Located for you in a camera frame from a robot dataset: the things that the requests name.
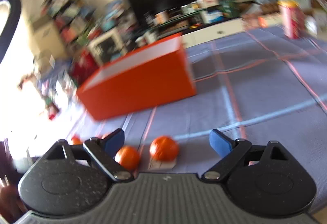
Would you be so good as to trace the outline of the small orange mandarin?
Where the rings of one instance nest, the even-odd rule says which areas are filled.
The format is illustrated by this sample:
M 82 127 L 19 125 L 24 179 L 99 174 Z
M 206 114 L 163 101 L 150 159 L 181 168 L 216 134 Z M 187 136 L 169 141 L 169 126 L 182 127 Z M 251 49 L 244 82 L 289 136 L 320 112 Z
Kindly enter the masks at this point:
M 115 155 L 114 160 L 126 170 L 134 171 L 139 167 L 140 153 L 132 146 L 123 146 Z
M 72 145 L 80 145 L 82 143 L 83 142 L 81 141 L 80 137 L 77 134 L 75 134 L 74 136 L 72 136 L 72 138 L 71 138 L 71 144 Z
M 171 162 L 176 159 L 180 151 L 178 143 L 170 136 L 159 136 L 150 144 L 150 156 L 156 161 Z

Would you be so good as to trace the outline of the blue plaid tablecloth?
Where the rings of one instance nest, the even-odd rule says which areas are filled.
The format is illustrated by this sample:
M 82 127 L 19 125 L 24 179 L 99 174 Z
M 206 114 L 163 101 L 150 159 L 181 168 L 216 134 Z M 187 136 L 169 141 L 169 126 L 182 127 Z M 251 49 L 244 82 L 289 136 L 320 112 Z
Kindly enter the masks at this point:
M 317 184 L 312 206 L 326 206 L 326 40 L 285 37 L 278 26 L 202 43 L 187 49 L 197 94 L 171 104 L 96 122 L 76 108 L 69 136 L 86 140 L 121 128 L 126 143 L 141 151 L 173 137 L 180 154 L 172 172 L 202 174 L 218 161 L 209 132 L 264 145 L 281 142 Z

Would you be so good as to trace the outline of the orange cardboard box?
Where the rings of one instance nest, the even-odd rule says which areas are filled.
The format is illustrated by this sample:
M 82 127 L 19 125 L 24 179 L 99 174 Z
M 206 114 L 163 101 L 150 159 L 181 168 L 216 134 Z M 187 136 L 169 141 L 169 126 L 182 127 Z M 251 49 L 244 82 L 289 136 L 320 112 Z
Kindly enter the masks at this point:
M 177 33 L 103 65 L 76 94 L 93 119 L 101 121 L 196 93 L 182 35 Z

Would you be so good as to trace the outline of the white glass door cabinet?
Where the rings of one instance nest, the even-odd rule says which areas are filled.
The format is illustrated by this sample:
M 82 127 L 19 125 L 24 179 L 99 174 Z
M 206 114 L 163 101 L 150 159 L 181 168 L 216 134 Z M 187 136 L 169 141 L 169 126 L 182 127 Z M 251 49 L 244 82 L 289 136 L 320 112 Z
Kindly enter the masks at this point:
M 117 28 L 112 28 L 96 37 L 87 48 L 99 67 L 126 55 L 128 52 Z

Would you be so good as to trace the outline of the white TV cabinet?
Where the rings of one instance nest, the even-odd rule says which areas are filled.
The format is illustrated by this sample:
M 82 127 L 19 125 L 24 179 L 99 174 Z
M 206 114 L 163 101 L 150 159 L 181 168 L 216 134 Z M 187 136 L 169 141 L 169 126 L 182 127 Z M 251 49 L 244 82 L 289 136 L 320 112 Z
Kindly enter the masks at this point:
M 243 21 L 240 18 L 237 18 L 183 35 L 182 42 L 184 48 L 190 48 L 198 44 L 241 32 L 244 32 Z

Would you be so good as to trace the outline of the red snack canister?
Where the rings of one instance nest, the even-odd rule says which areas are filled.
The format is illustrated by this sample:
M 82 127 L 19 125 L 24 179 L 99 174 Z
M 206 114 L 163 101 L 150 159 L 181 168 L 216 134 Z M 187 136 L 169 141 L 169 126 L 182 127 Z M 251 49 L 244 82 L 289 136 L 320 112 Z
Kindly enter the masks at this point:
M 304 14 L 299 4 L 293 0 L 279 1 L 284 34 L 289 39 L 299 39 L 305 29 Z

